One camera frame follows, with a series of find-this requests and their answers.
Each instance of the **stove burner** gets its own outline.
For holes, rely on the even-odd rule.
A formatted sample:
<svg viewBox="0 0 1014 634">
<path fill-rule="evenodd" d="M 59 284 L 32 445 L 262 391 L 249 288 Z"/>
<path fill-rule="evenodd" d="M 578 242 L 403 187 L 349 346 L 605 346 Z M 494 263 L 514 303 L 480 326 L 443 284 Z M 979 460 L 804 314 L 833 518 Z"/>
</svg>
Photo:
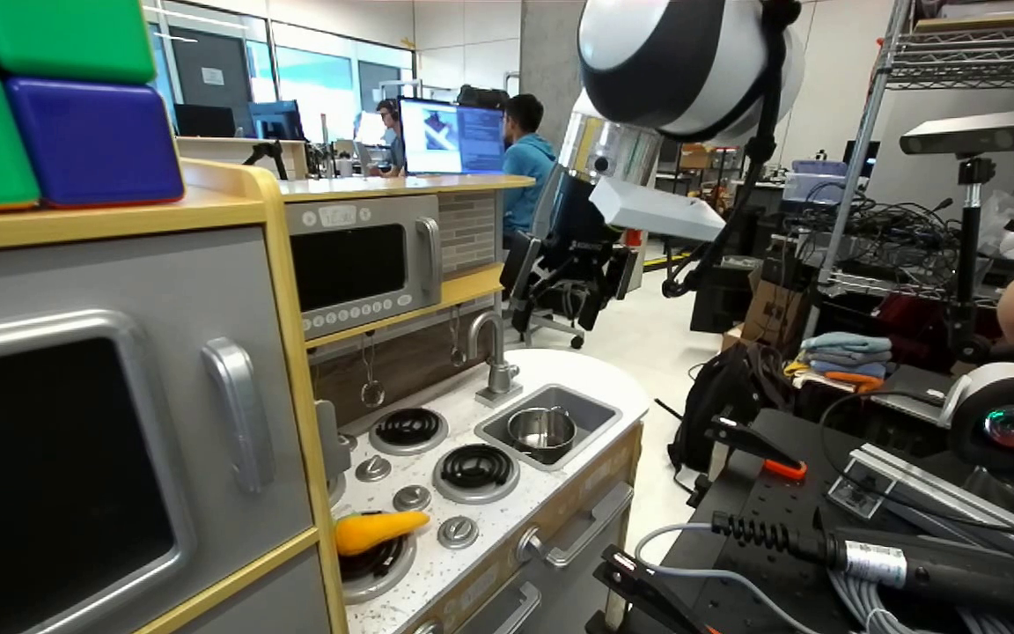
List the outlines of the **stove burner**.
<svg viewBox="0 0 1014 634">
<path fill-rule="evenodd" d="M 458 518 L 446 518 L 440 528 L 436 528 L 436 541 L 443 551 L 467 551 L 472 541 L 480 539 L 480 525 L 464 513 Z"/>
<path fill-rule="evenodd" d="M 414 453 L 443 442 L 443 418 L 431 407 L 397 407 L 371 429 L 371 442 L 378 450 Z"/>
<path fill-rule="evenodd" d="M 383 478 L 383 476 L 391 476 L 391 460 L 382 458 L 382 453 L 367 458 L 367 460 L 355 467 L 355 478 L 358 478 L 358 484 L 378 484 L 378 478 Z"/>
<path fill-rule="evenodd" d="M 393 510 L 421 510 L 431 508 L 431 490 L 426 486 L 404 486 L 393 493 Z"/>
<path fill-rule="evenodd" d="M 517 486 L 517 465 L 501 446 L 464 445 L 436 460 L 433 484 L 446 500 L 486 504 Z"/>
<path fill-rule="evenodd" d="M 337 557 L 346 601 L 367 601 L 393 587 L 412 566 L 412 539 L 391 539 L 364 557 Z"/>
</svg>

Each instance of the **toy stove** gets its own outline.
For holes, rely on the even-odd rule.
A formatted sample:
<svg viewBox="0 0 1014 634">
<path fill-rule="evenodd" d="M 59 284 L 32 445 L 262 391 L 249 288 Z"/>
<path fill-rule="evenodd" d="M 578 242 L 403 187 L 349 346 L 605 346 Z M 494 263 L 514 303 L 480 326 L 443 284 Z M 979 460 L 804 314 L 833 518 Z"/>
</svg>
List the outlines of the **toy stove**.
<svg viewBox="0 0 1014 634">
<path fill-rule="evenodd" d="M 486 520 L 502 518 L 502 500 L 521 484 L 521 465 L 508 450 L 482 445 L 477 429 L 450 427 L 433 407 L 393 407 L 358 434 L 371 442 L 349 445 L 353 465 L 336 518 L 426 510 L 433 520 L 431 531 L 342 557 L 349 607 L 403 584 L 420 557 L 467 551 Z"/>
</svg>

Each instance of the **oven door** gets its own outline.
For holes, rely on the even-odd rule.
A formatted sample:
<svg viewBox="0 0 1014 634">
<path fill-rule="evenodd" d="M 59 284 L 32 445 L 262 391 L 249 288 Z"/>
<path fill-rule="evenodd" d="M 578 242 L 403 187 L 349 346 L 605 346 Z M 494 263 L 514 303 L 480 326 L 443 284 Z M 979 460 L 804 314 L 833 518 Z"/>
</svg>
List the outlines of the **oven door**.
<svg viewBox="0 0 1014 634">
<path fill-rule="evenodd" d="M 349 332 L 440 299 L 433 197 L 292 208 L 308 336 Z"/>
<path fill-rule="evenodd" d="M 262 228 L 0 254 L 0 629 L 137 629 L 309 525 Z"/>
</svg>

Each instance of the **yellow object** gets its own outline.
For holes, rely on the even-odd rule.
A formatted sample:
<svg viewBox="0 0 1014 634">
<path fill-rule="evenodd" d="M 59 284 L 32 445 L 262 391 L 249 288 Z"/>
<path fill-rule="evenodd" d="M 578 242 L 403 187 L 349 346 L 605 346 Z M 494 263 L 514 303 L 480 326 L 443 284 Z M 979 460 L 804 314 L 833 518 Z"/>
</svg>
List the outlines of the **yellow object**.
<svg viewBox="0 0 1014 634">
<path fill-rule="evenodd" d="M 420 513 L 420 510 L 353 513 L 353 518 L 336 520 L 336 551 L 342 557 L 358 557 L 421 525 L 431 525 L 431 513 Z"/>
</svg>

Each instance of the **cardboard box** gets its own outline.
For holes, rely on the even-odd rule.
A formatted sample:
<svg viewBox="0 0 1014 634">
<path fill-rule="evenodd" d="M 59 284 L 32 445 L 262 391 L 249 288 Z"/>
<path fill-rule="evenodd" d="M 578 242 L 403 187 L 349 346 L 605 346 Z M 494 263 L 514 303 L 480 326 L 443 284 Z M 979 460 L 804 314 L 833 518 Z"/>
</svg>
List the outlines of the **cardboard box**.
<svg viewBox="0 0 1014 634">
<path fill-rule="evenodd" d="M 804 291 L 762 283 L 745 309 L 742 339 L 795 357 L 806 317 L 809 303 Z"/>
</svg>

